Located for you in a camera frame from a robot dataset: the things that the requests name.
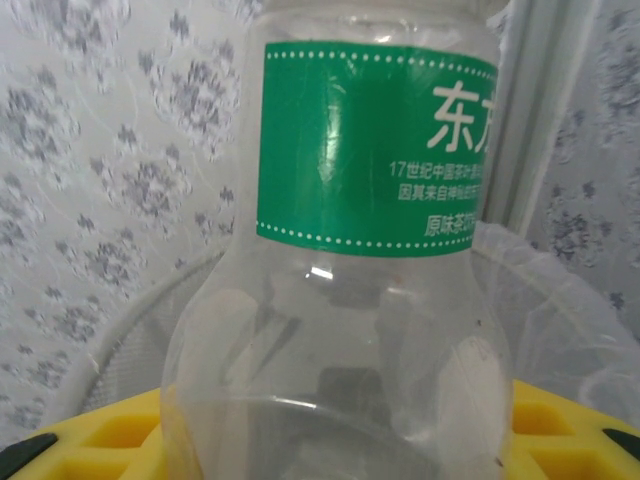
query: white mesh net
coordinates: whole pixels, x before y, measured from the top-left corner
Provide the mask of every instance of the white mesh net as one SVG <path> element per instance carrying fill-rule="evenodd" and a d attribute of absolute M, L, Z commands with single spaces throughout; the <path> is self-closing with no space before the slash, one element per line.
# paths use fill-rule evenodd
<path fill-rule="evenodd" d="M 184 267 L 114 322 L 74 364 L 45 422 L 159 387 L 180 314 L 219 257 Z M 640 427 L 640 346 L 602 297 L 496 225 L 479 224 L 473 263 L 518 378 Z"/>

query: white floral wallpaper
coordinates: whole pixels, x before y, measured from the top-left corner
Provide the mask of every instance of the white floral wallpaper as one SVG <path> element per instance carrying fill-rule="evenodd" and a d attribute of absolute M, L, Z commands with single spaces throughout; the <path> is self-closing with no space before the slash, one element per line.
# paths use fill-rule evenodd
<path fill-rule="evenodd" d="M 640 3 L 601 2 L 528 238 L 640 340 Z"/>
<path fill-rule="evenodd" d="M 259 6 L 0 0 L 0 445 L 129 299 L 232 234 Z"/>

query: wall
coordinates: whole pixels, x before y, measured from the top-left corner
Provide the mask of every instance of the wall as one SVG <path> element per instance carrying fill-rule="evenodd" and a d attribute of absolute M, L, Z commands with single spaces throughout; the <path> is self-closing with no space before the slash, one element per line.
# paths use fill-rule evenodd
<path fill-rule="evenodd" d="M 0 2 L 0 444 L 130 299 L 233 232 L 224 147 L 257 7 Z"/>
<path fill-rule="evenodd" d="M 600 2 L 588 42 L 523 230 L 640 339 L 640 4 Z"/>

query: yellow foam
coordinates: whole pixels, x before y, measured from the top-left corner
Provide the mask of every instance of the yellow foam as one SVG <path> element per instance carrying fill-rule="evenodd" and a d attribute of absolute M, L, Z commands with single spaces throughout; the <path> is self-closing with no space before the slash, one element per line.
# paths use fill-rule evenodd
<path fill-rule="evenodd" d="M 159 391 L 38 433 L 59 441 L 11 480 L 165 480 Z M 507 480 L 638 480 L 640 462 L 603 429 L 640 436 L 623 422 L 520 382 L 515 384 Z"/>

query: bottle neck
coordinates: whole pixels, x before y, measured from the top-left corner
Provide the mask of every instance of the bottle neck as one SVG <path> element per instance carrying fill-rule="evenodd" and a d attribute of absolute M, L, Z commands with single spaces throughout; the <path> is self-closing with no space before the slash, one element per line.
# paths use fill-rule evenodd
<path fill-rule="evenodd" d="M 359 5 L 420 10 L 447 10 L 486 20 L 504 8 L 508 0 L 268 0 L 267 11 L 328 5 Z"/>

